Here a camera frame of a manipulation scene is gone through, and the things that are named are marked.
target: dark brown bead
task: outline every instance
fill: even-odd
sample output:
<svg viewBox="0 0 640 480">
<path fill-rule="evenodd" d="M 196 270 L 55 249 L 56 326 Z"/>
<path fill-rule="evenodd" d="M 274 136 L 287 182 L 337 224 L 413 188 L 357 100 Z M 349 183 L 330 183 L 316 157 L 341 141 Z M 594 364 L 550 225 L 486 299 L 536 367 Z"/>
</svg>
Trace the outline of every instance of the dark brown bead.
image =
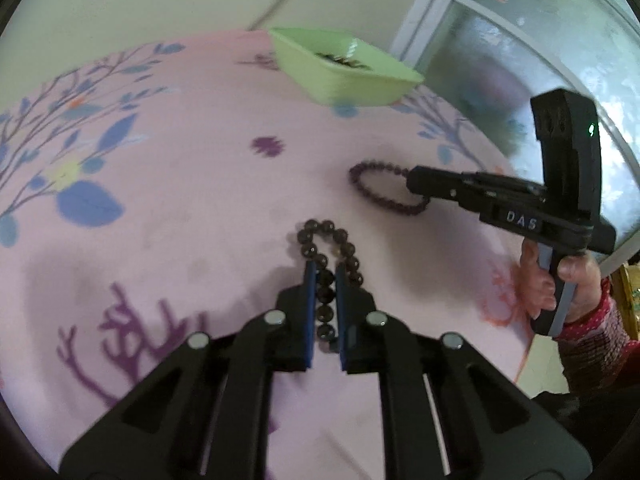
<svg viewBox="0 0 640 480">
<path fill-rule="evenodd" d="M 331 220 L 322 220 L 320 224 L 320 232 L 325 235 L 330 235 L 335 231 L 335 224 Z"/>
<path fill-rule="evenodd" d="M 321 286 L 329 286 L 334 282 L 335 276 L 328 269 L 318 270 L 318 276 L 316 282 Z"/>
<path fill-rule="evenodd" d="M 355 252 L 356 252 L 356 246 L 353 244 L 350 244 L 347 242 L 340 245 L 340 254 L 345 258 L 348 258 L 349 256 L 353 256 Z"/>
<path fill-rule="evenodd" d="M 347 241 L 348 236 L 348 232 L 344 229 L 336 229 L 334 231 L 334 242 L 337 244 L 343 244 Z"/>
<path fill-rule="evenodd" d="M 316 298 L 318 298 L 318 301 L 320 303 L 331 303 L 334 298 L 335 298 L 335 292 L 332 288 L 329 288 L 328 286 L 321 286 L 317 291 L 316 291 Z"/>
<path fill-rule="evenodd" d="M 334 318 L 334 310 L 329 305 L 320 305 L 316 308 L 316 319 L 320 323 L 329 323 Z"/>
<path fill-rule="evenodd" d="M 314 234 L 311 231 L 309 231 L 308 229 L 300 229 L 300 231 L 298 231 L 298 243 L 299 244 L 309 243 L 313 239 L 314 239 Z"/>
<path fill-rule="evenodd" d="M 300 254 L 302 254 L 306 259 L 310 260 L 311 258 L 316 256 L 316 254 L 318 254 L 318 247 L 316 246 L 316 244 L 313 244 L 311 242 L 309 242 L 308 244 L 303 244 L 302 247 L 300 247 Z"/>
<path fill-rule="evenodd" d="M 335 328 L 323 323 L 316 329 L 316 335 L 320 341 L 332 341 L 335 338 Z"/>
<path fill-rule="evenodd" d="M 359 272 L 350 272 L 349 283 L 353 286 L 361 286 L 364 283 L 364 276 Z"/>
<path fill-rule="evenodd" d="M 344 261 L 344 266 L 347 267 L 348 272 L 355 272 L 360 268 L 360 260 L 357 259 L 355 256 L 349 256 Z"/>
<path fill-rule="evenodd" d="M 314 220 L 313 218 L 305 222 L 305 229 L 311 231 L 312 233 L 318 231 L 319 226 L 320 224 L 318 223 L 318 220 Z"/>
<path fill-rule="evenodd" d="M 326 254 L 316 254 L 316 256 L 314 256 L 314 261 L 319 269 L 326 269 L 326 266 L 329 265 L 329 258 L 326 257 Z"/>
</svg>

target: sleeve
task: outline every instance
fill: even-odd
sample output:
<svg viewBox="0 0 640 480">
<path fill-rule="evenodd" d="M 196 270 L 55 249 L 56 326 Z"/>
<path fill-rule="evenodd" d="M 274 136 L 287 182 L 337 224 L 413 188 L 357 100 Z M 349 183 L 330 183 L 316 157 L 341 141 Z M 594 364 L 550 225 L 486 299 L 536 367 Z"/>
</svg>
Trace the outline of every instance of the sleeve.
<svg viewBox="0 0 640 480">
<path fill-rule="evenodd" d="M 630 364 L 640 364 L 640 359 L 636 359 L 640 356 L 640 342 L 632 341 L 626 334 L 610 295 L 608 278 L 602 281 L 597 309 L 565 325 L 556 341 L 569 390 L 576 394 L 612 385 L 631 355 L 634 358 Z M 640 383 L 640 368 L 637 372 L 625 369 L 625 377 L 631 373 L 635 383 Z"/>
</svg>

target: yellow flower print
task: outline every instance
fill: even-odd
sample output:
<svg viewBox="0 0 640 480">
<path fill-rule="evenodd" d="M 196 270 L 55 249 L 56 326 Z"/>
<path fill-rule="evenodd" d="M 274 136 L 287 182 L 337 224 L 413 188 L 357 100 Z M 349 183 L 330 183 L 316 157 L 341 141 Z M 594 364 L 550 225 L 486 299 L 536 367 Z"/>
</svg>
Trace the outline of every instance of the yellow flower print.
<svg viewBox="0 0 640 480">
<path fill-rule="evenodd" d="M 49 180 L 53 184 L 52 188 L 56 191 L 71 186 L 78 180 L 80 175 L 80 162 L 77 160 L 67 160 L 50 172 Z"/>
</svg>

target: white wall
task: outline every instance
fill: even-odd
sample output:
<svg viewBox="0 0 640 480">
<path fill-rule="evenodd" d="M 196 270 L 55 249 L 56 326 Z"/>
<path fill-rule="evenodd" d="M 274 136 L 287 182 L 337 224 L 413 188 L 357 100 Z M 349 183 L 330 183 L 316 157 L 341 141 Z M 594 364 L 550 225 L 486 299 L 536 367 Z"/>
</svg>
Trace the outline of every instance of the white wall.
<svg viewBox="0 0 640 480">
<path fill-rule="evenodd" d="M 23 0 L 0 37 L 0 108 L 65 70 L 161 38 L 245 28 L 273 0 Z M 387 49 L 413 0 L 289 0 L 268 25 L 351 30 Z"/>
</svg>

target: table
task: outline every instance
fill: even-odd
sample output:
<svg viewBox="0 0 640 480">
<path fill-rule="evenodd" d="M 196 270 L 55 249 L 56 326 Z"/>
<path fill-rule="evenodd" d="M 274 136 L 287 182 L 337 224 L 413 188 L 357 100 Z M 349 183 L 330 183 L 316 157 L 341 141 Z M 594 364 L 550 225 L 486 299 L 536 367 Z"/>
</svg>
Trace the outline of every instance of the table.
<svg viewBox="0 0 640 480">
<path fill-rule="evenodd" d="M 511 279 L 520 239 L 452 203 L 397 216 L 347 179 L 363 158 L 499 173 L 508 162 L 428 88 L 413 105 L 321 107 L 270 48 L 264 32 L 239 31 L 147 44 L 0 116 L 2 395 L 54 467 L 186 334 L 237 331 L 299 283 L 308 218 L 350 232 L 380 309 L 419 333 L 462 333 L 516 378 L 532 337 Z M 375 427 L 375 409 L 375 378 L 345 377 L 335 355 L 277 376 L 271 474 L 356 475 L 325 440 L 357 447 L 349 427 Z"/>
</svg>

